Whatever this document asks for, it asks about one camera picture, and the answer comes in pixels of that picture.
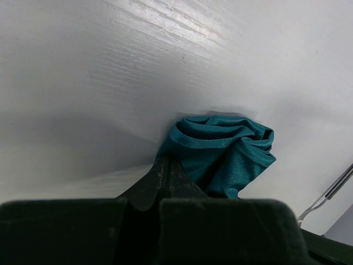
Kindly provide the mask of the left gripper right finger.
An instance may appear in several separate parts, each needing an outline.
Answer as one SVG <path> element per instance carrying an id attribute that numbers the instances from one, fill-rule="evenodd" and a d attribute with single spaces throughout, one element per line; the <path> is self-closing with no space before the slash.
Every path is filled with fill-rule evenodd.
<path id="1" fill-rule="evenodd" d="M 184 172 L 181 162 L 175 158 L 169 158 L 167 183 L 165 186 L 167 198 L 208 198 L 195 182 Z"/>

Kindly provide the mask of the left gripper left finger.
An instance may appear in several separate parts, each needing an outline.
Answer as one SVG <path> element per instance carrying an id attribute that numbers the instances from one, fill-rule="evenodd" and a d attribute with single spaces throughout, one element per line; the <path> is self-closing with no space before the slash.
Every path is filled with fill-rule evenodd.
<path id="1" fill-rule="evenodd" d="M 138 211 L 149 210 L 163 193 L 169 178 L 169 157 L 156 160 L 151 169 L 139 181 L 123 192 L 117 199 L 126 199 Z"/>

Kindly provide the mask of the teal cloth napkin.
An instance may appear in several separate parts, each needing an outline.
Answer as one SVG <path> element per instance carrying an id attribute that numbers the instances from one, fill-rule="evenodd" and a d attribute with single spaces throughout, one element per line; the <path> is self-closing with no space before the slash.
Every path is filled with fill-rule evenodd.
<path id="1" fill-rule="evenodd" d="M 276 158 L 273 129 L 243 116 L 187 116 L 176 122 L 157 157 L 177 158 L 208 196 L 237 199 Z"/>

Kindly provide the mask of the metal fork black handle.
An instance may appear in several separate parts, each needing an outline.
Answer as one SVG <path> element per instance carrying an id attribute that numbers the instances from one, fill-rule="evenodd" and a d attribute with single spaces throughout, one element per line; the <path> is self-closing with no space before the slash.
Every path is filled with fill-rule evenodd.
<path id="1" fill-rule="evenodd" d="M 331 200 L 336 193 L 350 180 L 352 177 L 352 168 L 353 166 L 350 165 L 342 175 L 336 179 L 333 184 L 309 207 L 307 208 L 298 218 L 297 218 L 297 225 L 298 227 L 302 226 L 302 223 L 305 217 L 310 214 L 311 212 L 319 209 L 322 207 L 327 201 Z"/>

